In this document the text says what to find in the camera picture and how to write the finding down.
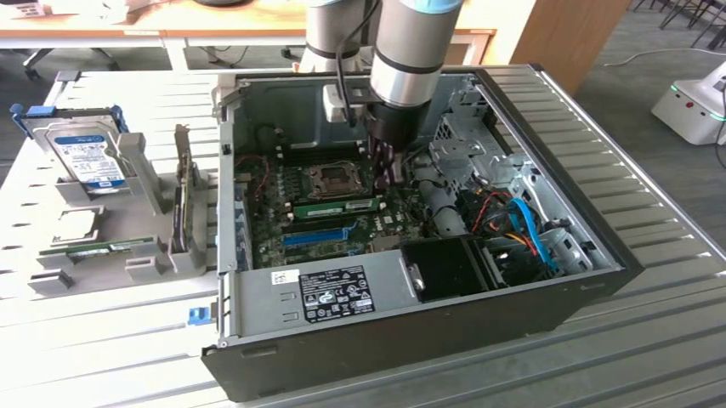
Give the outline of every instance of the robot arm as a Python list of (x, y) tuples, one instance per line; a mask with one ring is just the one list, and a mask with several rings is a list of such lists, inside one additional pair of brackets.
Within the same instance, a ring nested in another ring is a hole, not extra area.
[[(463, 0), (374, 1), (370, 7), (380, 2), (381, 13), (369, 89), (377, 100), (366, 103), (364, 123), (374, 188), (384, 189), (404, 181), (404, 151), (427, 115)], [(318, 57), (314, 71), (332, 71), (336, 48), (358, 25), (350, 22), (356, 16), (362, 18), (365, 4), (364, 0), (322, 3), (308, 8), (305, 56)], [(342, 43), (344, 70), (356, 67), (358, 39), (356, 34)]]
[(385, 0), (374, 41), (366, 106), (368, 151), (374, 187), (402, 180), (405, 146), (416, 139), (441, 72), (463, 0)]

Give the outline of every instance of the label sticker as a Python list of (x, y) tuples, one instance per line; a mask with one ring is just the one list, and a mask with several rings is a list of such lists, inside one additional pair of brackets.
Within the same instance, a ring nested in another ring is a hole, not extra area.
[(272, 285), (293, 283), (298, 279), (298, 269), (276, 270), (269, 276), (272, 277)]
[(116, 244), (110, 244), (109, 248), (113, 251), (128, 251), (132, 249), (132, 245), (142, 244), (146, 241), (128, 241), (128, 242), (118, 242)]
[(53, 141), (65, 166), (82, 184), (112, 188), (124, 183), (116, 159), (105, 156), (108, 143), (102, 136), (62, 136)]
[(374, 312), (362, 266), (301, 275), (298, 290), (309, 323)]
[(110, 250), (108, 248), (88, 249), (86, 251), (68, 252), (68, 256), (73, 258), (86, 258), (96, 255), (104, 255), (109, 252)]
[(308, 217), (316, 217), (317, 215), (338, 214), (342, 212), (342, 208), (328, 208), (326, 210), (312, 210), (306, 212)]
[(369, 208), (372, 205), (373, 205), (373, 200), (350, 201), (350, 202), (345, 202), (344, 209), (358, 210), (360, 208)]

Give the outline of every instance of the white robot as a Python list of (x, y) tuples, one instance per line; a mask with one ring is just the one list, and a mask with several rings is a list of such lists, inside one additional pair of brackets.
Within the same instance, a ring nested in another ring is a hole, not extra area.
[(726, 142), (726, 62), (700, 80), (675, 81), (651, 112), (693, 145)]

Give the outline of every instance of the blue latch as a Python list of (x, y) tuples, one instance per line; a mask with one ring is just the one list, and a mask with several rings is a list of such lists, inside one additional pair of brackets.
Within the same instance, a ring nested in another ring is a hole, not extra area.
[(120, 133), (128, 133), (128, 126), (125, 126), (125, 119), (124, 119), (124, 112), (121, 111), (121, 107), (118, 105), (110, 106), (110, 116), (113, 116), (113, 120), (116, 121), (117, 131)]
[(10, 119), (14, 122), (15, 125), (18, 125), (19, 130), (25, 134), (27, 138), (33, 138), (33, 134), (29, 130), (26, 130), (25, 123), (22, 123), (22, 105), (21, 104), (11, 104), (10, 106)]
[(52, 117), (54, 114), (54, 106), (30, 106), (30, 109), (26, 110), (25, 117)]
[(189, 326), (208, 325), (212, 322), (212, 314), (209, 308), (190, 308), (189, 320), (185, 322)]

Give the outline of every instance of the green ram stick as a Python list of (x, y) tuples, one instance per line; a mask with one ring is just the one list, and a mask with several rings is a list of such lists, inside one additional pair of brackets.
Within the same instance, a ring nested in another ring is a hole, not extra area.
[(94, 242), (92, 244), (81, 244), (73, 246), (61, 246), (58, 248), (45, 249), (38, 252), (39, 255), (52, 255), (54, 253), (64, 253), (72, 258), (89, 258), (98, 255), (105, 255), (113, 252), (130, 251), (132, 245), (152, 242), (154, 238), (145, 236), (132, 240), (110, 241), (110, 242)]
[(308, 206), (297, 206), (292, 208), (294, 218), (309, 219), (318, 217), (333, 217), (336, 215), (348, 215), (356, 213), (368, 213), (376, 211), (380, 206), (381, 199), (366, 198), (348, 201), (326, 202), (324, 204), (310, 204)]

